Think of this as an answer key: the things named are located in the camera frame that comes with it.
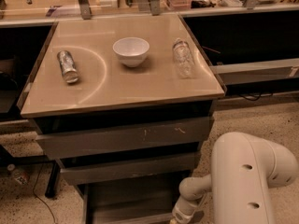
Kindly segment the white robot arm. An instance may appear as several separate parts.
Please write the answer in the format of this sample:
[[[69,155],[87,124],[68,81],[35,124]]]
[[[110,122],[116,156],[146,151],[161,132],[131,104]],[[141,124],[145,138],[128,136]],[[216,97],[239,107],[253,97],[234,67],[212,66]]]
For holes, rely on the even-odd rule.
[[[284,146],[246,133],[225,133],[211,154],[210,174],[187,177],[171,224],[188,224],[207,192],[215,224],[276,224],[269,190],[285,187],[298,175],[298,161]]]

